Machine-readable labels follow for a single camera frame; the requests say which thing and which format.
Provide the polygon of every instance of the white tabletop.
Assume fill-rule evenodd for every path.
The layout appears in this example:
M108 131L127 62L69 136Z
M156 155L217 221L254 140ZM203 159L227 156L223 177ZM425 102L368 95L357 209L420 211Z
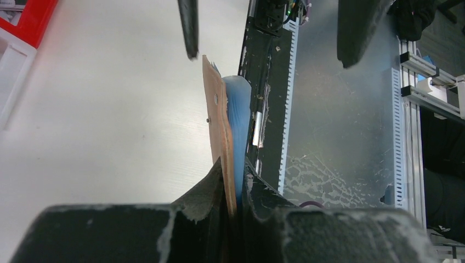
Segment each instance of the white tabletop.
M199 0L200 54L237 74L248 0ZM0 262L59 203L164 203L212 160L177 1L60 0L0 131Z

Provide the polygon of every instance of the wire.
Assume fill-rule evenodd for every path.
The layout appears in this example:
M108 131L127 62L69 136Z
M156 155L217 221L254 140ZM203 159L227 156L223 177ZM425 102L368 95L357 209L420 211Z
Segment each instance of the wire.
M306 0L307 5L305 6L305 17L300 21L299 26L303 26L306 22L309 21L310 9L311 9L311 0Z
M317 201L306 201L306 202L303 202L302 204L300 204L299 207L304 208L304 207L307 207L309 205L314 205L314 206L319 207L321 209L325 208L322 204L318 203Z
M457 81L457 82L451 83L451 84L433 85L433 86L435 86L435 87L443 87L443 88L446 88L446 89L449 89L449 88L452 89L452 88L456 87L457 84L462 83L462 82L465 82L465 80Z
M299 4L298 2L300 2L301 0L294 0L294 3L293 3L293 6L292 6L292 9L291 9L291 12L289 13L289 15L287 16L286 20L284 20L283 23L281 23L277 28L275 28L274 30L279 30L282 28L283 25L285 25L287 22L289 22L289 20L291 19L291 17L294 16L294 14L296 12L299 12Z

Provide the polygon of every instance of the blue object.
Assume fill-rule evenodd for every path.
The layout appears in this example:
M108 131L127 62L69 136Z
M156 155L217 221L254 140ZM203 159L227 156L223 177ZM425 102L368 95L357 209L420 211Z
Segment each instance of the blue object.
M212 66L221 76L215 63L212 63ZM241 208L252 87L241 76L227 76L222 79L226 84L226 97L228 98L226 110L228 111L228 120L234 143L234 188L236 191L236 203L237 207Z
M434 62L433 62L433 60L431 59L430 56L424 56L423 59L434 65ZM424 76L418 74L418 81L422 81L424 79L426 79Z

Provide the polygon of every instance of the scratched metal surface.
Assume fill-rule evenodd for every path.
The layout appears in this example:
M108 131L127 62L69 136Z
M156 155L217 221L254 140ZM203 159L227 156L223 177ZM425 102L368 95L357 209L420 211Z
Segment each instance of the scratched metal surface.
M364 58L336 58L337 0L312 1L299 29L284 196L295 204L383 207L394 182L392 67L399 44L381 21Z

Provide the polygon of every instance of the metal frame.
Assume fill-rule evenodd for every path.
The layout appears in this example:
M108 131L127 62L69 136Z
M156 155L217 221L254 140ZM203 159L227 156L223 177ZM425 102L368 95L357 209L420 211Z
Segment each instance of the metal frame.
M252 115L249 122L251 129L248 133L246 156L255 165L258 176L278 189L290 77L288 69L291 59L295 59L295 54L291 58L291 43L295 36L289 30L289 25L283 25L275 34L263 32L260 27L263 23L256 21L256 12L253 10L264 4L269 2L256 0L250 3L239 75L252 87ZM289 20L289 23L295 25L293 20Z
M400 65L425 77L434 77L432 80L434 85L450 85L457 82L456 77L425 61L414 53L415 51L401 53Z
M401 54L416 50L415 42L401 42ZM415 86L418 79L416 73L402 64L402 86ZM405 197L408 210L426 228L424 207L423 157L421 140L420 106L409 98L404 101L404 149L405 149Z
M435 245L434 250L438 259L465 259L465 247Z
M402 88L402 96L448 119L465 124L460 109L412 86Z

